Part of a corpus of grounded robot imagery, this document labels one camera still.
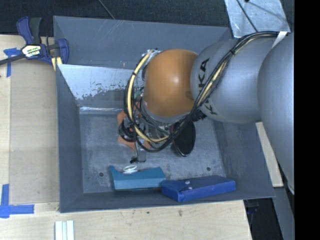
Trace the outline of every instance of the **blue tape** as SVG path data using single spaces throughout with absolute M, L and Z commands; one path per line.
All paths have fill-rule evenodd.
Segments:
M 17 48 L 4 49 L 3 52 L 5 53 L 5 55 L 8 56 L 8 58 L 10 58 L 11 56 L 20 55 L 22 53 L 21 50 Z M 10 76 L 11 76 L 11 63 L 9 62 L 6 67 L 6 77 L 8 78 Z
M 9 184 L 2 185 L 0 218 L 7 219 L 14 214 L 33 214 L 34 204 L 9 205 Z

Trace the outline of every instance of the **black floor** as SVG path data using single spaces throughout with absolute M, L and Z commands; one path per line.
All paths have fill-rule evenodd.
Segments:
M 224 0 L 101 1 L 117 20 L 229 26 Z M 293 31 L 294 0 L 281 2 Z M 53 16 L 111 18 L 98 0 L 0 0 L 0 9 L 0 34 L 17 34 L 16 22 L 23 16 L 42 17 L 40 35 L 50 37 L 53 36 Z M 245 201 L 245 204 L 254 240 L 282 239 L 271 199 Z

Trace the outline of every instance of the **blue block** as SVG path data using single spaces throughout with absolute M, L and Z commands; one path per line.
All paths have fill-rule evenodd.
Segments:
M 115 190 L 160 188 L 160 183 L 166 179 L 160 167 L 123 174 L 110 166 Z
M 161 183 L 162 194 L 178 202 L 205 198 L 235 190 L 236 182 L 233 179 L 218 175 L 184 180 L 164 180 Z

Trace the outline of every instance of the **black suction cup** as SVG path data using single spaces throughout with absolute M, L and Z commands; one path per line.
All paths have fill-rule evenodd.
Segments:
M 196 128 L 194 122 L 189 121 L 178 137 L 172 141 L 175 151 L 183 157 L 187 157 L 194 149 L 196 142 Z

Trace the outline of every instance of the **bin floor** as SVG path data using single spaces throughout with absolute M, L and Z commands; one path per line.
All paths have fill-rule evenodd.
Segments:
M 112 192 L 109 166 L 118 171 L 130 165 L 136 153 L 118 142 L 117 112 L 80 114 L 82 183 L 84 193 Z M 157 153 L 147 153 L 138 170 L 161 167 L 169 180 L 182 180 L 209 175 L 225 177 L 214 124 L 204 119 L 195 122 L 196 139 L 191 154 L 182 157 L 170 145 Z

